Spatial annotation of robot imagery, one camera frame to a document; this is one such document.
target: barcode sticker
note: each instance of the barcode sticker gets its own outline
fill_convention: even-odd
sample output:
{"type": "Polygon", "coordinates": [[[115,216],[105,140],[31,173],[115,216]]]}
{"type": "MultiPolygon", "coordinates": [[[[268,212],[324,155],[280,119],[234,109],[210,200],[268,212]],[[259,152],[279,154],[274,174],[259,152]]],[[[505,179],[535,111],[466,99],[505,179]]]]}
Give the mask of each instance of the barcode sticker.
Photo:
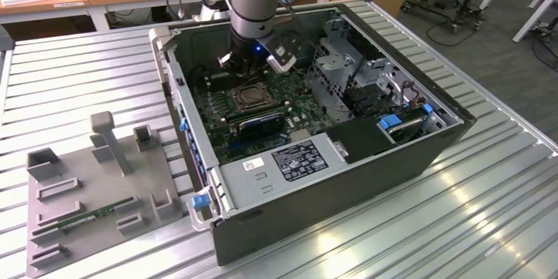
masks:
{"type": "Polygon", "coordinates": [[[77,6],[83,6],[83,5],[84,5],[84,3],[81,1],[79,3],[56,3],[56,4],[53,4],[53,7],[55,8],[63,8],[63,7],[77,7],[77,6]]]}

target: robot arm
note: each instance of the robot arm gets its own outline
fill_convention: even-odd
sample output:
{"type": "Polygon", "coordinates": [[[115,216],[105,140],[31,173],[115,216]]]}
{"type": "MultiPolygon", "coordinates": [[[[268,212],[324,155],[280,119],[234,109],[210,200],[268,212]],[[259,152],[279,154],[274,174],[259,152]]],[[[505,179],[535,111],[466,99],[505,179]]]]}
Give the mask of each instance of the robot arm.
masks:
{"type": "Polygon", "coordinates": [[[292,0],[227,0],[230,7],[230,53],[220,58],[227,71],[244,75],[262,63],[286,73],[294,66],[300,39],[284,39],[274,31],[278,2],[292,0]]]}

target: motherboard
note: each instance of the motherboard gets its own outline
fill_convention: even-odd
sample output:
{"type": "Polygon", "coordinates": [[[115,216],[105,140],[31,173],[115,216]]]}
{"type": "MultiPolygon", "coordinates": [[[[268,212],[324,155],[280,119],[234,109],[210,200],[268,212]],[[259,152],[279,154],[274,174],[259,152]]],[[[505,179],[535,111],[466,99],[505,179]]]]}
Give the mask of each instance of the motherboard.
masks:
{"type": "Polygon", "coordinates": [[[206,75],[194,100],[222,164],[302,140],[332,125],[306,82],[306,70],[252,78],[206,75]]]}

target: open computer tower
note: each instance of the open computer tower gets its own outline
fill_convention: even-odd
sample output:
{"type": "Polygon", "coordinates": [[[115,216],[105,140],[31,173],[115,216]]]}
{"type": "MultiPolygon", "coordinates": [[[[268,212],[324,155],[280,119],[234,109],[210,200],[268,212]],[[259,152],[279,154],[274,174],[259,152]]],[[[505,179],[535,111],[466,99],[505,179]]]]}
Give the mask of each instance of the open computer tower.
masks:
{"type": "Polygon", "coordinates": [[[303,37],[288,75],[220,70],[228,20],[168,27],[162,49],[196,189],[187,205],[219,265],[421,175],[475,122],[348,7],[276,21],[279,34],[303,37]]]}

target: cpu socket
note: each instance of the cpu socket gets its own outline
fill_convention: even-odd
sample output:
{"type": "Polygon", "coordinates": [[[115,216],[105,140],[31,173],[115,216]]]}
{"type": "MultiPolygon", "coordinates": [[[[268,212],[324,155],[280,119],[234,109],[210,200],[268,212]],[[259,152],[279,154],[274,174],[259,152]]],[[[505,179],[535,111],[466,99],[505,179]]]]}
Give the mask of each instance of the cpu socket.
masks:
{"type": "Polygon", "coordinates": [[[252,110],[272,104],[272,98],[263,83],[240,86],[231,91],[240,111],[252,110]]]}

